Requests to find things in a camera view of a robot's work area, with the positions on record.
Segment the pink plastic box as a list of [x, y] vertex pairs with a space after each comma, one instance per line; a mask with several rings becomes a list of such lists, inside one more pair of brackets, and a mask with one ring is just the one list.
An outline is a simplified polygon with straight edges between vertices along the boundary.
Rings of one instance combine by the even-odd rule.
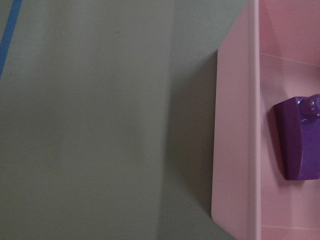
[[320, 3], [249, 0], [217, 51], [211, 217], [238, 240], [317, 240], [319, 180], [286, 180], [273, 106], [320, 91]]

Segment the purple toy block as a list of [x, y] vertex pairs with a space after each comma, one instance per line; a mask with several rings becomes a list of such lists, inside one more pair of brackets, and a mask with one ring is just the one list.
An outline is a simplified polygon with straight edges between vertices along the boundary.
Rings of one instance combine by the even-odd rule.
[[284, 178], [320, 178], [320, 95], [295, 96], [273, 106]]

